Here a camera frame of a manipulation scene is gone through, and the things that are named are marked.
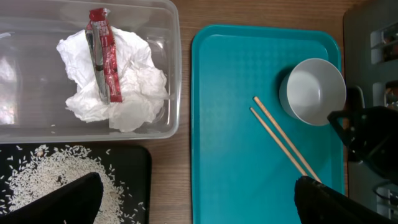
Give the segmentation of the wooden chopstick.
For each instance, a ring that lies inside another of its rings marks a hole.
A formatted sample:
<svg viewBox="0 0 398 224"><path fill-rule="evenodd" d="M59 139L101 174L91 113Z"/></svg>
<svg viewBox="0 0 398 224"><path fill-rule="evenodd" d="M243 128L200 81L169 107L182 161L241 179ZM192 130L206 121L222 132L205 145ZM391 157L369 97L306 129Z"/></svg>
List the wooden chopstick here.
<svg viewBox="0 0 398 224"><path fill-rule="evenodd" d="M262 124L263 128L268 132L271 138L276 142L276 144L282 149L285 155L290 159L291 163L297 168L297 170L302 175L307 175L305 170L301 167L301 165L297 162L297 160L293 157L293 155L289 152L289 150L282 144L281 140L274 134L270 127L266 124L266 122L258 115L258 113L254 110L254 108L250 107L252 114L257 118L257 120Z"/></svg>
<svg viewBox="0 0 398 224"><path fill-rule="evenodd" d="M278 133L281 135L281 137L284 139L284 141L289 145L289 147L292 149L294 154L298 157L298 159L301 161L301 163L304 165L304 167L309 171L309 173L312 175L312 177L322 183L321 179L319 176L316 175L315 171L312 169L310 164L306 161L306 159L303 157L303 155L300 153L300 151L296 148L296 146L293 144L293 142L290 140L290 138L286 135L284 130L280 127L278 122L274 119L274 117L270 114L268 109L264 106L264 104L261 102L261 100L255 96L253 100L256 102L258 107L262 110L262 112L265 114L267 119L272 123L272 125L276 128Z"/></svg>

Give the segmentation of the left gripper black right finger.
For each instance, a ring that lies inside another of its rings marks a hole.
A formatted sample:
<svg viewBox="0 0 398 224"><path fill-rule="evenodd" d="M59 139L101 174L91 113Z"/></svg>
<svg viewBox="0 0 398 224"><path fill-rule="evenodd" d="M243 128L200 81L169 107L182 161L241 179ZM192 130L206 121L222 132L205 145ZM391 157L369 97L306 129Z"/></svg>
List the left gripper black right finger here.
<svg viewBox="0 0 398 224"><path fill-rule="evenodd" d="M295 182L294 203L302 224L394 224L315 179Z"/></svg>

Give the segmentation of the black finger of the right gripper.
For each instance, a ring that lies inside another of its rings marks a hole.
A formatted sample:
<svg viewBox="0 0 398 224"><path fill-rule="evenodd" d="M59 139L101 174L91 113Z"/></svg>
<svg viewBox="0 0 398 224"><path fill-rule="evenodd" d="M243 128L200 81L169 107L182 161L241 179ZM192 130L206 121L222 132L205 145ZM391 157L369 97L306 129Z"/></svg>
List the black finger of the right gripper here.
<svg viewBox="0 0 398 224"><path fill-rule="evenodd" d="M383 179L397 184L397 111L383 106L327 117L342 143Z"/></svg>

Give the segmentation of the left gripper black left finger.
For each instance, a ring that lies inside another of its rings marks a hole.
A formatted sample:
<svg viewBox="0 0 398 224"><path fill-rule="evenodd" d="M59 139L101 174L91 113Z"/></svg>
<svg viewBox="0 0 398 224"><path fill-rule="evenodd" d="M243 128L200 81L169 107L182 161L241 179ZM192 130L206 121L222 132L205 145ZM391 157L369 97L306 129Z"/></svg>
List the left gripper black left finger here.
<svg viewBox="0 0 398 224"><path fill-rule="evenodd" d="M90 172L1 217L1 224L93 223L103 191L99 173Z"/></svg>

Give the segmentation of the red snack wrapper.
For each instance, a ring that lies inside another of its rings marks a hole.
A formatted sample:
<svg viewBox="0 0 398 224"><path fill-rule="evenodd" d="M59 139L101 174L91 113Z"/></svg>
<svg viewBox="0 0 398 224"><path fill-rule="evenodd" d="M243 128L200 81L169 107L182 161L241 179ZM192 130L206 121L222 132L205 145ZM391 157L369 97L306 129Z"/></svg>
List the red snack wrapper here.
<svg viewBox="0 0 398 224"><path fill-rule="evenodd" d="M90 11L85 29L95 79L101 101L108 105L123 101L119 84L116 41L108 21L110 10L97 8Z"/></svg>

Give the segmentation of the white napkin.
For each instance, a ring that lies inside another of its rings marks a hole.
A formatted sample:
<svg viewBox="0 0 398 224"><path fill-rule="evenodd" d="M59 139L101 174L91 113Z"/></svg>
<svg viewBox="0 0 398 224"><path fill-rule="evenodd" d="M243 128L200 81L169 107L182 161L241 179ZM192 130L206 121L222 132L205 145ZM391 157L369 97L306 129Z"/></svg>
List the white napkin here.
<svg viewBox="0 0 398 224"><path fill-rule="evenodd" d="M153 122L169 95L163 71L154 66L149 44L133 32L112 29L122 102L101 101L89 46L83 30L60 40L59 52L67 77L77 84L76 93L66 100L67 109L86 122L108 120L111 129L131 132Z"/></svg>

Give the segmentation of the grey-green bowl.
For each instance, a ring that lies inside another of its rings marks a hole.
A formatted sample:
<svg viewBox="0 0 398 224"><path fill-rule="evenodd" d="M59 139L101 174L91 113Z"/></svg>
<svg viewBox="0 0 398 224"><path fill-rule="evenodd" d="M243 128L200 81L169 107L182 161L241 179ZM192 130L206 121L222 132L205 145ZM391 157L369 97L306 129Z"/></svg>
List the grey-green bowl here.
<svg viewBox="0 0 398 224"><path fill-rule="evenodd" d="M345 80L331 62L306 59L282 80L279 101L291 117L312 126L325 126L329 124L328 115L345 106Z"/></svg>

